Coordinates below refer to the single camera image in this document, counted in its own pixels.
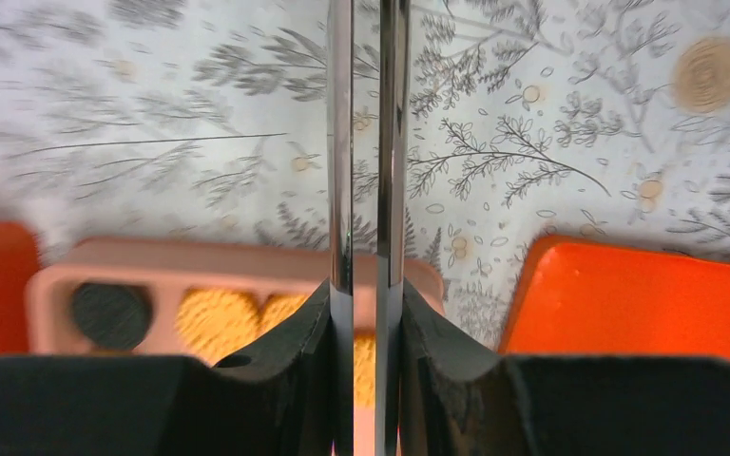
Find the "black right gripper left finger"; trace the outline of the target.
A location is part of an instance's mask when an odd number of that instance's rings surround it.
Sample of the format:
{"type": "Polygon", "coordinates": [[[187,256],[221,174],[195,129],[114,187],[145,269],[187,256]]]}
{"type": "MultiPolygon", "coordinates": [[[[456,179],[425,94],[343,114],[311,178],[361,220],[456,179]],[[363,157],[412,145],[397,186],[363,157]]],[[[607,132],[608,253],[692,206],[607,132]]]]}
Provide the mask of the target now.
{"type": "Polygon", "coordinates": [[[0,356],[0,455],[328,455],[329,287],[210,367],[184,355],[0,356]]]}

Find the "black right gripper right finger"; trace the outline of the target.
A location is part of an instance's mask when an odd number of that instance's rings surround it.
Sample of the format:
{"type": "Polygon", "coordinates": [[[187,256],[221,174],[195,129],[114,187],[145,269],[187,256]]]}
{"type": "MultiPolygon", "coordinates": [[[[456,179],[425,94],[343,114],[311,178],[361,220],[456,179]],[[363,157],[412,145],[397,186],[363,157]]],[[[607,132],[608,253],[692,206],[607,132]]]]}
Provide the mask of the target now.
{"type": "Polygon", "coordinates": [[[405,455],[730,455],[730,363],[501,355],[404,287],[405,455]]]}

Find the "metal serving tongs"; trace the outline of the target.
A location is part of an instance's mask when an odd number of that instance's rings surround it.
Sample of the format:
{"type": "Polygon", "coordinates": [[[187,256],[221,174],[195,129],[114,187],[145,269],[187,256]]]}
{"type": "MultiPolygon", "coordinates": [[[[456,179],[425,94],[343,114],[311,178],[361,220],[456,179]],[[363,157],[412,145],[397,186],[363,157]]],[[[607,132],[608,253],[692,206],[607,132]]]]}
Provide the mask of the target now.
{"type": "Polygon", "coordinates": [[[379,48],[377,168],[365,174],[355,161],[355,79],[362,47],[355,44],[355,4],[333,1],[327,19],[328,201],[330,306],[336,340],[335,455],[355,452],[355,212],[371,194],[375,221],[375,452],[395,455],[399,414],[399,360],[404,293],[407,157],[408,1],[382,1],[379,48]]]}

